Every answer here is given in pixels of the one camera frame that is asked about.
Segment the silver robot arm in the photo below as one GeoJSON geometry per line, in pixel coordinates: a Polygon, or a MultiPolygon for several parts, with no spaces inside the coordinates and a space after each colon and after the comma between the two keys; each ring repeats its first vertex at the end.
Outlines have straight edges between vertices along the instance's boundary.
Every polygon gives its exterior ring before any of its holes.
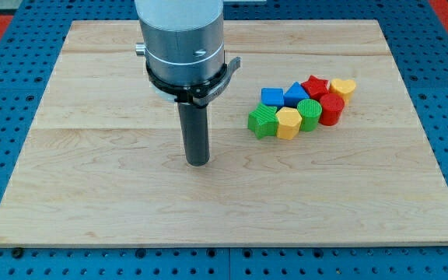
{"type": "Polygon", "coordinates": [[[185,88],[215,85],[225,64],[222,0],[135,0],[146,72],[171,102],[185,88]]]}

